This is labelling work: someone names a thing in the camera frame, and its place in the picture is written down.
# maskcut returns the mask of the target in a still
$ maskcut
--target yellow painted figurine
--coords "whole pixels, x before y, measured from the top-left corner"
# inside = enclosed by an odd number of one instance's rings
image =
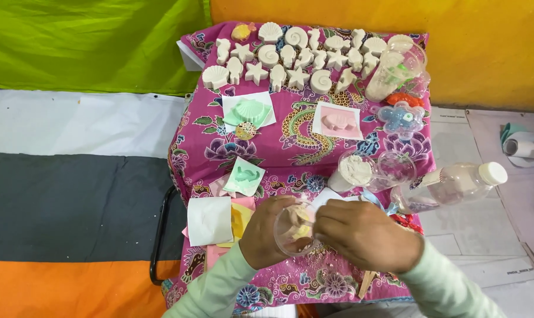
[[[232,40],[243,42],[249,39],[249,35],[255,30],[257,30],[257,28],[253,22],[249,24],[238,23],[235,25],[235,28],[232,31]]]

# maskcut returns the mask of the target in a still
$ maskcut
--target metal chair leg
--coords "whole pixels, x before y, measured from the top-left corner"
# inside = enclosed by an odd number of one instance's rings
[[[163,279],[157,278],[157,260],[159,259],[159,253],[161,251],[161,241],[164,235],[164,229],[167,226],[167,216],[169,215],[169,207],[171,198],[173,198],[178,192],[177,188],[172,185],[167,193],[164,195],[163,205],[161,206],[161,213],[159,213],[159,223],[157,225],[157,233],[155,235],[155,243],[153,244],[153,252],[151,253],[151,262],[149,265],[149,277],[153,285],[160,286],[163,283]]]

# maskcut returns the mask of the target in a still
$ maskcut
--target person's right hand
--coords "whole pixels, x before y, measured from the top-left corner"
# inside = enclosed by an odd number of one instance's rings
[[[369,202],[328,200],[316,212],[314,237],[366,271],[405,273],[422,256],[424,242]]]

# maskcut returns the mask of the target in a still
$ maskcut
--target plastic cup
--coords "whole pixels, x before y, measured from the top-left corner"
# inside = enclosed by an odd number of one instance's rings
[[[288,256],[302,256],[310,253],[320,241],[314,239],[312,226],[316,220],[316,211],[312,203],[297,199],[296,203],[283,209],[275,219],[273,234],[279,249]],[[301,238],[312,241],[302,249],[293,248],[292,243]]]
[[[361,157],[363,162],[369,163],[371,166],[371,170],[373,170],[373,166],[375,165],[375,163],[369,156],[356,153],[355,151],[352,151],[352,150],[346,151],[340,156],[338,160],[338,169],[336,169],[334,173],[328,179],[328,187],[334,190],[335,192],[338,192],[338,193],[347,192],[355,187],[364,187],[370,182],[369,180],[366,182],[356,182],[355,180],[350,179],[347,176],[345,171],[341,170],[340,163],[351,155],[357,155]]]
[[[424,72],[427,62],[426,52],[418,44],[408,41],[390,43],[365,88],[365,97],[373,102],[384,100],[406,80]]]
[[[416,178],[416,166],[411,158],[405,157],[403,153],[387,150],[379,155],[373,173],[391,178],[391,180],[373,178],[370,184],[365,186],[370,192],[377,193],[414,180]]]

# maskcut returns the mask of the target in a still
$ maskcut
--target person's left hand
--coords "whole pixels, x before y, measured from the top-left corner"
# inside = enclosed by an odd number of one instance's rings
[[[253,269],[266,268],[289,258],[275,242],[273,225],[277,214],[287,206],[293,205],[295,200],[293,196],[272,196],[263,201],[251,216],[239,241],[239,248]],[[299,251],[311,241],[311,238],[300,238],[290,245],[285,245],[285,248]]]

